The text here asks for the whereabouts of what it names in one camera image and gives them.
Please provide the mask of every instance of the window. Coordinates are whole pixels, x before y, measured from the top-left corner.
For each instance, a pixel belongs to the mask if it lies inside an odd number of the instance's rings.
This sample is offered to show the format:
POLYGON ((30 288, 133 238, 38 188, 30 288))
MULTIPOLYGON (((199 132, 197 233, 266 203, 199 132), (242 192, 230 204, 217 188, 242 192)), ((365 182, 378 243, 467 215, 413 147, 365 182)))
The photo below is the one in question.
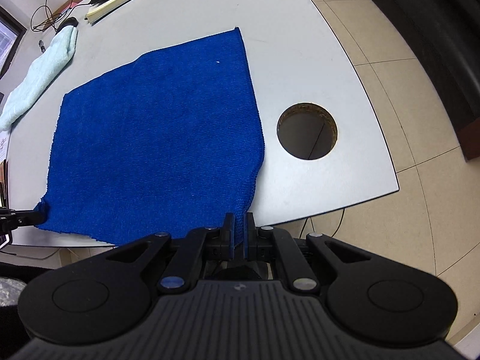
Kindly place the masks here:
POLYGON ((0 7, 0 78, 10 67, 26 28, 0 7))

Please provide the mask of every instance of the black sofa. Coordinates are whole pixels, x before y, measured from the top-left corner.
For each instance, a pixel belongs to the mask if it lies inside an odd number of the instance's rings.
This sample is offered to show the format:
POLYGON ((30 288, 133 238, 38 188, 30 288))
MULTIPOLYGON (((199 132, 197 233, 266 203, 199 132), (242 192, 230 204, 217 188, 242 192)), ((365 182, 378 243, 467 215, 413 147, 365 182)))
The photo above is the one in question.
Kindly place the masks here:
POLYGON ((373 0, 435 86, 466 159, 480 156, 480 0, 373 0))

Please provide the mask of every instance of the tiled floor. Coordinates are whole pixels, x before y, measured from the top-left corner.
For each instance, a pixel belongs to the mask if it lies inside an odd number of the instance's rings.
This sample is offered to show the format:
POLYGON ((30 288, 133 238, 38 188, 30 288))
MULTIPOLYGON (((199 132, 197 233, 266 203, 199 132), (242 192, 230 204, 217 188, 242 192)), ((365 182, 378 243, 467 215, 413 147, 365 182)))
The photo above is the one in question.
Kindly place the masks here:
MULTIPOLYGON (((400 191, 345 209, 335 237, 445 280, 459 301, 449 337, 480 312, 480 161, 465 162, 422 66, 371 0, 312 0, 382 126, 400 191)), ((342 210, 284 225, 332 235, 342 210)))

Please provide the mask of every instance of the window frame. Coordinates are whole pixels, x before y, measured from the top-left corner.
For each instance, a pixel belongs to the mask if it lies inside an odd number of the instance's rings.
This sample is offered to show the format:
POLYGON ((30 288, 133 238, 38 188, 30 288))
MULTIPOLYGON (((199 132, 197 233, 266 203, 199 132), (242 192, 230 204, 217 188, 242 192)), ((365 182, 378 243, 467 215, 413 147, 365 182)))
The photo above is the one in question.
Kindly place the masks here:
POLYGON ((8 53, 7 58, 5 59, 5 63, 3 64, 0 70, 0 79, 1 79, 7 72, 8 68, 10 67, 10 64, 15 56, 15 53, 17 52, 20 41, 22 40, 23 36, 26 34, 27 29, 23 25, 21 25, 10 13, 8 13, 2 7, 0 7, 0 20, 6 27, 8 27, 13 33, 17 35, 17 39, 15 39, 15 42, 13 42, 10 52, 8 53))

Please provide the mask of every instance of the white table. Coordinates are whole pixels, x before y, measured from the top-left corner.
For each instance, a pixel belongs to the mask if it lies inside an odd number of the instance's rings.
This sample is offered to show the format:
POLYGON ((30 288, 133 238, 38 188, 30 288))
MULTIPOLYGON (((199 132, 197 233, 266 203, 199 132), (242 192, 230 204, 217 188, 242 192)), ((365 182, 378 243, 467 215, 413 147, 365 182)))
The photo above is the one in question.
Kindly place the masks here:
MULTIPOLYGON (((12 208, 32 209, 46 192, 53 133, 65 93, 148 51, 234 27, 241 29, 245 42, 265 137, 265 161, 250 208, 258 226, 321 214, 398 190, 364 88, 311 0, 131 0, 94 26, 83 20, 86 11, 87 7, 74 11, 80 24, 71 65, 12 131, 8 152, 12 208), (318 160, 293 157, 277 138, 280 115, 301 102, 321 105, 337 124, 335 147, 318 160)), ((38 37, 28 36, 14 61, 25 71, 40 55, 38 37)), ((34 227, 15 230, 13 243, 105 245, 83 235, 34 227)))

